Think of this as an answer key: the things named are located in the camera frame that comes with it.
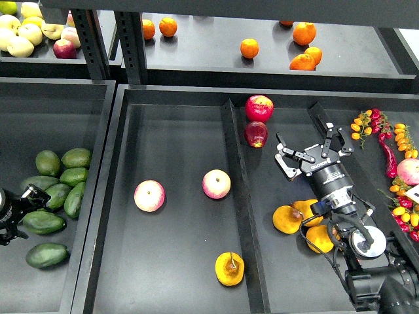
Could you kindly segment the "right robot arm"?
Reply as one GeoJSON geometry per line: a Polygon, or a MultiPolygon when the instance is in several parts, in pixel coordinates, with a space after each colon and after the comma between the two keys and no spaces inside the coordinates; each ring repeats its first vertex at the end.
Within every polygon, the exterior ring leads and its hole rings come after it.
{"type": "Polygon", "coordinates": [[[356,311],[377,313],[417,313],[418,274],[407,258],[388,248],[395,238],[366,223],[375,207],[354,194],[353,180],[340,159],[354,148],[347,133],[328,122],[324,142],[292,150],[278,136],[275,159],[289,181],[304,175],[317,201],[309,217],[297,211],[299,228],[316,218],[324,218],[325,235],[334,251],[341,252],[347,269],[339,270],[335,256],[328,256],[356,311]]]}

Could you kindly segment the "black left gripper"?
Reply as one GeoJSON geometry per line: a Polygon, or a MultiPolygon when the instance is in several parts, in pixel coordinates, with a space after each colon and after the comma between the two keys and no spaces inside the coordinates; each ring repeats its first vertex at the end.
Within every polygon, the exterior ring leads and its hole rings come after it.
{"type": "Polygon", "coordinates": [[[1,189],[1,245],[7,246],[13,239],[27,239],[29,236],[17,229],[21,213],[30,213],[46,207],[51,196],[44,190],[28,184],[21,195],[1,189]]]}

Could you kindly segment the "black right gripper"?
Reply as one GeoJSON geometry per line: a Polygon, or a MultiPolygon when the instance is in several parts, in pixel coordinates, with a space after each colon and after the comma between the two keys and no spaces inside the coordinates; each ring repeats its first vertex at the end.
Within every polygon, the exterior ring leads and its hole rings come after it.
{"type": "Polygon", "coordinates": [[[303,172],[319,201],[328,201],[332,205],[349,205],[352,203],[354,183],[339,157],[351,155],[354,146],[342,126],[326,122],[324,130],[323,146],[316,144],[306,148],[304,152],[288,148],[283,137],[277,132],[278,152],[274,158],[288,181],[292,181],[303,172]],[[286,158],[297,162],[299,166],[289,166],[285,162],[286,158]]]}

